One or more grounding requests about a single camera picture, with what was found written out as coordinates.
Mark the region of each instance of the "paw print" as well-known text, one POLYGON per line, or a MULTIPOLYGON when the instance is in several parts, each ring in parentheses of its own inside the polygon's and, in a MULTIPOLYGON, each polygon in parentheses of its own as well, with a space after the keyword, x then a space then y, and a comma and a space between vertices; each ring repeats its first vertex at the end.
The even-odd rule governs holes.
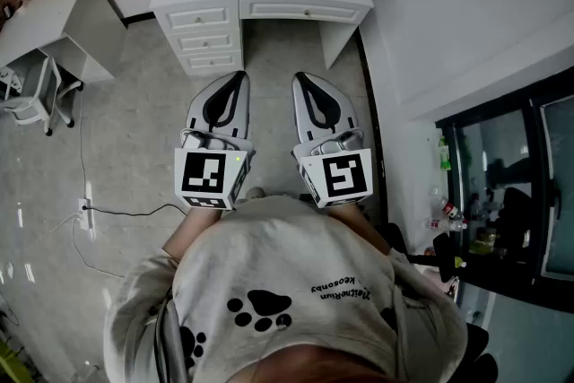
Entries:
POLYGON ((182 326, 179 328, 181 334, 181 344, 183 345, 183 355, 186 358, 186 369, 191 369, 196 365, 193 356, 200 358, 204 355, 204 347, 201 344, 205 343, 207 337, 203 332, 193 335, 191 330, 182 326))
MULTIPOLYGON (((254 325, 257 332, 265 332, 273 324, 270 316, 283 313, 291 306, 291 297, 286 295, 277 295, 268 291, 249 291, 248 299, 253 306, 253 310, 263 316, 254 325)), ((232 313, 239 313, 235 317, 235 324, 239 327, 245 327, 253 319, 247 312, 240 312, 243 309, 243 301, 240 299, 231 299, 227 302, 227 309, 232 313)), ((279 315, 275 320, 277 327, 286 328, 291 325, 291 316, 286 313, 279 315)))

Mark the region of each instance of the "white chair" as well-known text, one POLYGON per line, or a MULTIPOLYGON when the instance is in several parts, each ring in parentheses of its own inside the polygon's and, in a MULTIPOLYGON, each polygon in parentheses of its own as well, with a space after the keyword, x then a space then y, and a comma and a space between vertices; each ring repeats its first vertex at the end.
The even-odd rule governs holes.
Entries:
POLYGON ((50 122, 55 112, 71 128, 74 126, 72 114, 66 111, 60 102, 69 91, 76 88, 81 91, 83 83, 76 81, 65 88, 60 88, 61 85, 62 75, 56 61, 53 57, 46 57, 30 65, 25 72, 21 95, 1 102, 0 109, 11 113, 18 125, 43 121, 46 135, 52 135, 50 122))

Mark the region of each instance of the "desk drawer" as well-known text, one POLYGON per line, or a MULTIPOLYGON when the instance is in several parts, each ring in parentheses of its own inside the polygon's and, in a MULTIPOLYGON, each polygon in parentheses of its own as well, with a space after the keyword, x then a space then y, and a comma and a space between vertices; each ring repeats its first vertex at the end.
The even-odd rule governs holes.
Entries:
POLYGON ((361 22, 366 9, 356 5, 311 4, 294 0, 239 0, 239 17, 243 20, 258 18, 292 18, 299 20, 361 22))
POLYGON ((155 10, 154 13, 166 35, 239 27, 237 0, 176 5, 155 10))
POLYGON ((179 62, 189 75, 217 74, 243 68, 241 51, 219 51, 197 55, 178 56, 179 62))
POLYGON ((176 55, 241 49, 241 32, 239 29, 188 32, 169 35, 168 40, 176 55))

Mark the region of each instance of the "concrete floor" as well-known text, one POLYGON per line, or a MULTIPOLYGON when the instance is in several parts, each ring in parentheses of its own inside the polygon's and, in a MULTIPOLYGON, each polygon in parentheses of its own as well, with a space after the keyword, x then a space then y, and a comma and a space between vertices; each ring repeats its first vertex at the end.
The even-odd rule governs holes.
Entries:
MULTIPOLYGON (((291 98, 297 71, 322 76, 351 96, 366 146, 372 146, 352 40, 328 71, 314 22, 247 22, 244 43, 251 79, 249 138, 257 155, 240 196, 253 186, 268 193, 306 192, 290 154, 299 143, 291 98)), ((129 26, 117 79, 89 85, 83 93, 83 162, 95 206, 140 213, 164 203, 182 205, 173 193, 173 149, 189 102, 212 80, 184 74, 155 20, 129 26)), ((83 194, 79 110, 80 94, 75 128, 60 122, 50 138, 41 124, 16 126, 0 115, 0 292, 21 323, 9 325, 11 333, 52 382, 74 375, 82 380, 93 365, 102 367, 103 321, 121 284, 84 265, 72 241, 73 219, 52 230, 77 211, 83 194)), ((378 197, 363 203, 376 222, 378 197)), ((123 275, 160 248, 181 218, 169 208, 151 217, 96 213, 95 231, 75 224, 75 244, 88 265, 123 275)))

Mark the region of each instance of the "power outlet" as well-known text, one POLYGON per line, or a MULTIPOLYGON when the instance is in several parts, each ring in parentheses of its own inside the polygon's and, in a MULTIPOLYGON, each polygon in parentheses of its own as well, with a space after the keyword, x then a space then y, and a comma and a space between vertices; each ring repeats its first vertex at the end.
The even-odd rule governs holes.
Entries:
POLYGON ((91 200, 80 198, 78 200, 80 210, 80 228, 82 230, 90 230, 93 228, 93 219, 91 209, 83 209, 84 206, 91 207, 91 200))

